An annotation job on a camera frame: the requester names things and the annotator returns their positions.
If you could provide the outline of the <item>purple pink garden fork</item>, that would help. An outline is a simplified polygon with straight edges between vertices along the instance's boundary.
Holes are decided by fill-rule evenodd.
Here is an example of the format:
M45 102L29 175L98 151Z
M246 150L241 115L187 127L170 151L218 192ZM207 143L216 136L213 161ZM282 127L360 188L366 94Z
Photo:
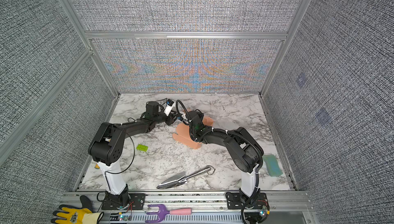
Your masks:
M154 220L146 220L147 224L156 224L165 220L167 215L191 215L192 208L168 210L164 204L148 205L149 208L158 208L157 212L147 212L147 215L156 215Z

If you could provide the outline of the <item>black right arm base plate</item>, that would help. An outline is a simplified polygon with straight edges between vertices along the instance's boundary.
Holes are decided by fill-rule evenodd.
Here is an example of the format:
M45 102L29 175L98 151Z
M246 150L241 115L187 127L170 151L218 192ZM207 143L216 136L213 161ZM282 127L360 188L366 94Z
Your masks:
M225 193L227 208L230 210L241 210L246 204L249 197L239 192L226 192ZM270 209L266 193L260 190L246 205L246 209L262 209L263 207Z

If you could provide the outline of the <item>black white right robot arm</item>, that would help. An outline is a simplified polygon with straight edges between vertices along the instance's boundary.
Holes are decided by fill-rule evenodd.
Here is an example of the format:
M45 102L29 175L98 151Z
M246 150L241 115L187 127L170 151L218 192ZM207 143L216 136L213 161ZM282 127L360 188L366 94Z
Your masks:
M203 124L204 114L200 110L188 111L180 100L175 102L178 116L181 116L179 106L185 112L183 123L189 127L188 135L193 142L215 144L227 149L241 170L240 193L244 195L246 203L251 202L259 192L259 170L263 165L264 154L261 146L243 127L225 130Z

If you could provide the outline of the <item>green sponge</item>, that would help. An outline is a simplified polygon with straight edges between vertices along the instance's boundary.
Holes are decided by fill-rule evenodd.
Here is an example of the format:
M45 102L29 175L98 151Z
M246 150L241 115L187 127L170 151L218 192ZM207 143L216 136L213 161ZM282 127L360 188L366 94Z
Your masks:
M283 174L281 168L279 167L278 160L274 155L264 155L262 158L266 164L268 174L271 177L279 177Z

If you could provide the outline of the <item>small green tag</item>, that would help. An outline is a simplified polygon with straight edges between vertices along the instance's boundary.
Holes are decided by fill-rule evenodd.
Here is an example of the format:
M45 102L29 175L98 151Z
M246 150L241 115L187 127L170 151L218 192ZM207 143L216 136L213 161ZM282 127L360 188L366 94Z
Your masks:
M139 150L139 151L147 152L148 146L138 144L136 149Z

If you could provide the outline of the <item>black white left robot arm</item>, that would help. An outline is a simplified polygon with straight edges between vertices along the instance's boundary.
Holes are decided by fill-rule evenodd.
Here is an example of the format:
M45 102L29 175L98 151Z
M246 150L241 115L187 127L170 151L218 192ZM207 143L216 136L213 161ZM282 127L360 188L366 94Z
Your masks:
M157 124L173 124L177 114L172 109L175 102L166 99L164 105L149 101L140 118L126 123L104 122L100 125L89 148L88 154L97 162L106 181L106 192L121 195L127 187L120 168L125 139L151 132Z

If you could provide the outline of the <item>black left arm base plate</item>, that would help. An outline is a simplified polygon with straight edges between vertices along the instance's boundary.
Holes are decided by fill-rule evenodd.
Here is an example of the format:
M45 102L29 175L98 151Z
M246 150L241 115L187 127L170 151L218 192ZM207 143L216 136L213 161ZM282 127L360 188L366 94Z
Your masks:
M146 194L144 193L122 193L113 195L105 192L102 210L124 210L129 206L132 210L142 210L145 204Z

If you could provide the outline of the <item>silver metal garden trowel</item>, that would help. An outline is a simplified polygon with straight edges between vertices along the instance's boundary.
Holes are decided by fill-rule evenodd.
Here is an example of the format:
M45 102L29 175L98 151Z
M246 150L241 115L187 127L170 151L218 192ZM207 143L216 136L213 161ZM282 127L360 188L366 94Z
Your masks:
M186 184L190 178L196 177L196 176L204 174L204 173L209 173L209 172L211 172L210 175L214 174L214 172L215 172L215 168L211 165L207 165L206 167L199 169L191 174L186 174L186 172L183 171L183 172L173 175L172 177L161 182L157 186L157 189L162 190L162 189L175 188L175 187Z

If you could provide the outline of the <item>yellow black work glove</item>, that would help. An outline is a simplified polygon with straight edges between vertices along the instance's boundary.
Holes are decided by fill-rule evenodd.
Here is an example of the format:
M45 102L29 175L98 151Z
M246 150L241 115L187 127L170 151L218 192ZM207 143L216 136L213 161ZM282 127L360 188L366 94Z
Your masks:
M80 196L80 208L70 205L60 205L53 212L52 224L98 224L104 212L94 212L92 201L85 195Z

